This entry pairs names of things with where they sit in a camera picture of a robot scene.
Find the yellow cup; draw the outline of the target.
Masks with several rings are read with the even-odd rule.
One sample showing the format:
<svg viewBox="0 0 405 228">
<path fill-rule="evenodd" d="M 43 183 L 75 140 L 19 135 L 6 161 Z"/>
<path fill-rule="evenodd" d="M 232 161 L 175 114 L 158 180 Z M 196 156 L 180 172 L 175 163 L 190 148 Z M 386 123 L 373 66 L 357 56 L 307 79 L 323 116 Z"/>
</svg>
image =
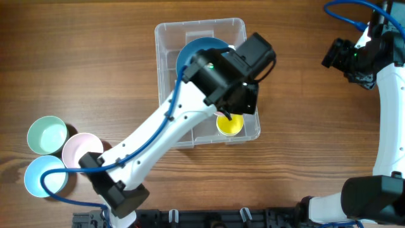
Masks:
<svg viewBox="0 0 405 228">
<path fill-rule="evenodd" d="M 244 126 L 244 118 L 242 115 L 231 114 L 231 117 L 231 120 L 225 116 L 218 116 L 216 118 L 218 132 L 224 136 L 236 136 Z"/>
</svg>

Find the clear plastic storage container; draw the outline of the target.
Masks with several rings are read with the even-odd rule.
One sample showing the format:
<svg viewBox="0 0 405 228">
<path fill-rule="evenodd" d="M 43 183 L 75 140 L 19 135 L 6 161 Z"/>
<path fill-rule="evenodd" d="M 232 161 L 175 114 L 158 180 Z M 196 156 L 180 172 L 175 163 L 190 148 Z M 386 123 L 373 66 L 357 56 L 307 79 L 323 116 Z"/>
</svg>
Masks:
<svg viewBox="0 0 405 228">
<path fill-rule="evenodd" d="M 223 18 L 188 22 L 160 23 L 155 28 L 156 61 L 158 73 L 158 98 L 162 105 L 175 87 L 177 68 L 187 61 L 179 57 L 181 50 L 188 43 L 202 38 L 212 37 L 219 41 L 213 44 L 220 47 L 220 42 L 238 47 L 246 39 L 246 27 L 240 18 Z M 216 127 L 217 116 L 213 115 L 188 131 L 175 145 L 176 149 L 189 149 L 200 144 L 239 144 L 259 137 L 261 126 L 259 113 L 244 115 L 244 126 L 235 136 L 224 136 Z"/>
</svg>

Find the pink bowl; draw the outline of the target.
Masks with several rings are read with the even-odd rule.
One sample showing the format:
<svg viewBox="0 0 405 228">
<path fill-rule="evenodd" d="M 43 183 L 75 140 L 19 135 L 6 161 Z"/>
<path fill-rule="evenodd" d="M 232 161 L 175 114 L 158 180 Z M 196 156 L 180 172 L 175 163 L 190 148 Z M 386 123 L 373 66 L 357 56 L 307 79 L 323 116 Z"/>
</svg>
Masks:
<svg viewBox="0 0 405 228">
<path fill-rule="evenodd" d="M 91 133 L 78 133 L 65 143 L 61 159 L 66 168 L 80 168 L 79 159 L 87 152 L 103 153 L 104 146 L 100 138 Z"/>
</svg>

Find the green bowl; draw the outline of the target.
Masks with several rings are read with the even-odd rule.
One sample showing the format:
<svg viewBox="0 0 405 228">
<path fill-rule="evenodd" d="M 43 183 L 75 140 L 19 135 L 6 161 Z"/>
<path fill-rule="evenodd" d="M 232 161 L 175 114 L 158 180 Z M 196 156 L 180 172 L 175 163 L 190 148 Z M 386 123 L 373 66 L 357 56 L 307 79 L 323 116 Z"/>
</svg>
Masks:
<svg viewBox="0 0 405 228">
<path fill-rule="evenodd" d="M 44 116 L 30 126 L 27 144 L 38 155 L 51 155 L 62 150 L 69 136 L 69 130 L 62 119 Z"/>
</svg>

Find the light blue bowl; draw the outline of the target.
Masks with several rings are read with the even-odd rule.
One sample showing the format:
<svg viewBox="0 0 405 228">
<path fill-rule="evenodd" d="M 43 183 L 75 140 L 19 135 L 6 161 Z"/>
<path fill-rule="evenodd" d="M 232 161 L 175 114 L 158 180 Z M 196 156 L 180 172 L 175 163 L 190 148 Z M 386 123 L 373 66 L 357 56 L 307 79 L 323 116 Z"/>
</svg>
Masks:
<svg viewBox="0 0 405 228">
<path fill-rule="evenodd" d="M 30 163 L 24 175 L 26 190 L 38 198 L 46 198 L 49 194 L 41 186 L 41 176 L 48 170 L 64 168 L 64 163 L 52 155 L 40 156 Z M 66 172 L 48 174 L 44 178 L 44 183 L 50 192 L 56 194 L 60 192 L 68 182 Z"/>
</svg>

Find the pink cup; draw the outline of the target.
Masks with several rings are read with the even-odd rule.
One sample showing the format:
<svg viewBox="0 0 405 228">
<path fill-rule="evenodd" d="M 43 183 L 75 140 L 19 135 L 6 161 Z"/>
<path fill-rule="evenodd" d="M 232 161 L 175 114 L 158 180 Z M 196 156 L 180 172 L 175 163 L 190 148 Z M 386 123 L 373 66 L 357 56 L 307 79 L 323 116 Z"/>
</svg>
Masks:
<svg viewBox="0 0 405 228">
<path fill-rule="evenodd" d="M 220 116 L 220 117 L 224 117 L 224 116 L 225 116 L 222 112 L 219 112 L 219 111 L 215 112 L 215 115 L 216 115 L 216 116 Z"/>
</svg>

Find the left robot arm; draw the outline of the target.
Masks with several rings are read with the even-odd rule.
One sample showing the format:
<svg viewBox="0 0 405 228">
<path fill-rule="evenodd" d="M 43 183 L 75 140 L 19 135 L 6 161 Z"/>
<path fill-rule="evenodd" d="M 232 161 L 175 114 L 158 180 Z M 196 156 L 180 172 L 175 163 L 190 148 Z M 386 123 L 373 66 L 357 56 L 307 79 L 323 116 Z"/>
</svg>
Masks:
<svg viewBox="0 0 405 228">
<path fill-rule="evenodd" d="M 142 185 L 158 160 L 192 128 L 219 113 L 226 121 L 256 111 L 257 76 L 272 50 L 239 46 L 189 49 L 177 58 L 177 80 L 164 103 L 119 145 L 79 164 L 105 204 L 107 225 L 129 227 L 149 196 Z"/>
</svg>

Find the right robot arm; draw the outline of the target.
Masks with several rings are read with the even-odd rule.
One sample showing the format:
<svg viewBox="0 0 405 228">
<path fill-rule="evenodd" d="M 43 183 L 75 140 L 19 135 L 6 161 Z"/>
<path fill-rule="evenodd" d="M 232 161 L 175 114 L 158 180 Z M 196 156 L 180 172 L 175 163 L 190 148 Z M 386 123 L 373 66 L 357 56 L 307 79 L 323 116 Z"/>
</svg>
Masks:
<svg viewBox="0 0 405 228">
<path fill-rule="evenodd" d="M 347 179 L 339 193 L 303 198 L 297 220 L 321 227 L 364 221 L 403 226 L 404 39 L 387 20 L 370 21 L 357 43 L 334 40 L 322 64 L 340 70 L 349 82 L 378 88 L 378 152 L 371 176 Z"/>
</svg>

